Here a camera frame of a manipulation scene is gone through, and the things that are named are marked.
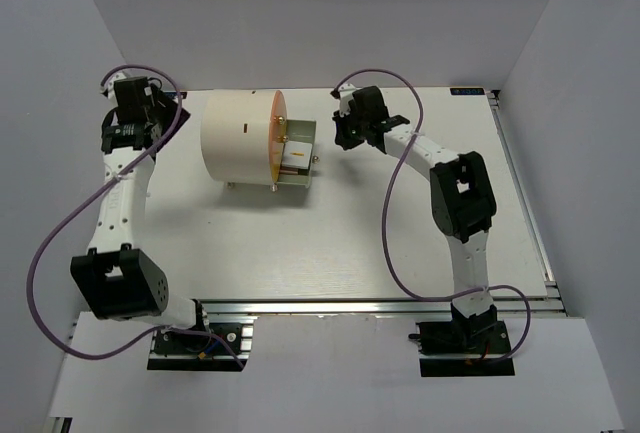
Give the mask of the pale green bottom drawer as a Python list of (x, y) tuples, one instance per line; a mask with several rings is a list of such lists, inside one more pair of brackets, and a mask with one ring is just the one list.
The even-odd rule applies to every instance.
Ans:
[(313, 167), (318, 161), (315, 151), (316, 122), (290, 119), (287, 121), (278, 187), (295, 186), (308, 189), (312, 182)]

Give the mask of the white square compact with gold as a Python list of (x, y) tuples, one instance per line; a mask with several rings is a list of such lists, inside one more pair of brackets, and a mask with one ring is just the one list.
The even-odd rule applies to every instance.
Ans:
[(288, 141), (284, 144), (281, 166), (308, 169), (312, 159), (313, 144)]

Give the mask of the pink rectangular palette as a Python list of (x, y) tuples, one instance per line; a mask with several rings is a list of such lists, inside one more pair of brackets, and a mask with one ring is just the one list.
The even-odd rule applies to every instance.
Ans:
[(300, 168), (291, 168), (291, 167), (282, 167), (279, 170), (279, 175), (289, 175), (289, 176), (307, 176), (308, 175), (308, 170), (307, 169), (300, 169)]

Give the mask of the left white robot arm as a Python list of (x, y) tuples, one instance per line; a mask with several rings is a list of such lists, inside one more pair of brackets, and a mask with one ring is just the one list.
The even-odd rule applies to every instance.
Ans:
[(202, 351), (212, 330), (201, 303), (172, 293), (166, 274), (142, 245), (161, 141), (189, 114), (149, 77), (116, 73), (103, 91), (114, 104), (101, 126), (106, 191), (86, 253), (71, 260), (71, 276), (96, 318), (177, 328), (180, 344)]

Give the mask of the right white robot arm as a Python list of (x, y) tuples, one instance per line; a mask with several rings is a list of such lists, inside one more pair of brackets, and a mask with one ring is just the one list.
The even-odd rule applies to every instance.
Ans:
[(477, 350), (497, 325), (486, 254), (497, 203), (483, 157), (447, 149), (407, 118), (392, 116), (376, 86), (346, 84), (331, 96), (339, 101), (332, 116), (338, 146), (347, 151), (366, 143), (398, 160), (388, 191), (404, 165), (428, 180), (431, 214), (447, 240), (452, 264), (450, 337), (463, 351)]

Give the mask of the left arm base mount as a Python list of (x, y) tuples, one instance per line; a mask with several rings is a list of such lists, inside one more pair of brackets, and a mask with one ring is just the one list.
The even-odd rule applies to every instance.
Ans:
[(150, 371), (241, 372), (251, 351), (254, 320), (214, 317), (213, 334), (186, 335), (162, 331), (152, 337), (147, 360)]

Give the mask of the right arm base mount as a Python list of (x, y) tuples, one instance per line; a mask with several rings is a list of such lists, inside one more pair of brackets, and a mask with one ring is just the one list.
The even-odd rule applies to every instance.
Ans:
[(425, 321), (408, 335), (419, 351), (423, 378), (511, 377), (511, 343), (497, 308), (465, 317), (451, 309), (448, 321)]

